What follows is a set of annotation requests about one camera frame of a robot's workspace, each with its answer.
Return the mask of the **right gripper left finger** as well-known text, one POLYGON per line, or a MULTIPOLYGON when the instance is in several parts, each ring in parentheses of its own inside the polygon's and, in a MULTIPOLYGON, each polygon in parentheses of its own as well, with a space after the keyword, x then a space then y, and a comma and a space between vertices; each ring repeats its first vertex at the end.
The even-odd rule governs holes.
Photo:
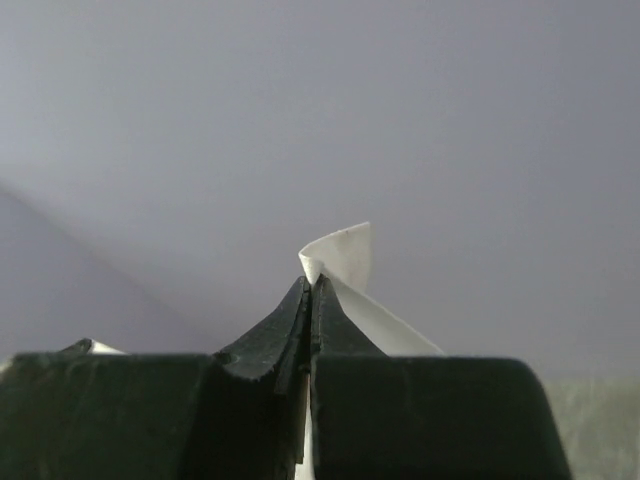
POLYGON ((310 287, 214 354, 97 354, 1 372, 5 479, 291 479, 303 457, 310 287))

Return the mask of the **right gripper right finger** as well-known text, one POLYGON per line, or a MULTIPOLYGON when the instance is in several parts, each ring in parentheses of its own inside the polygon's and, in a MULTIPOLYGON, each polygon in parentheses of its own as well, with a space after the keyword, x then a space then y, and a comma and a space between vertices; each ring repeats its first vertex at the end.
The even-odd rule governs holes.
POLYGON ((544 388, 509 358, 390 356, 312 290, 311 425, 319 479, 568 479, 544 388))

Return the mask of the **white t shirt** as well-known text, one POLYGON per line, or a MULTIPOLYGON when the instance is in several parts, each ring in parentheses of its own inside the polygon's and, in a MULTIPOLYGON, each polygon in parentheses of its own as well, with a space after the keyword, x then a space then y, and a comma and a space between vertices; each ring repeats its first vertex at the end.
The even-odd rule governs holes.
POLYGON ((312 291, 328 284, 346 329, 376 352, 437 354, 439 348, 369 298, 371 226, 321 237, 298 254, 304 276, 278 307, 208 356, 195 439, 180 476, 190 479, 312 479, 310 318, 312 291))

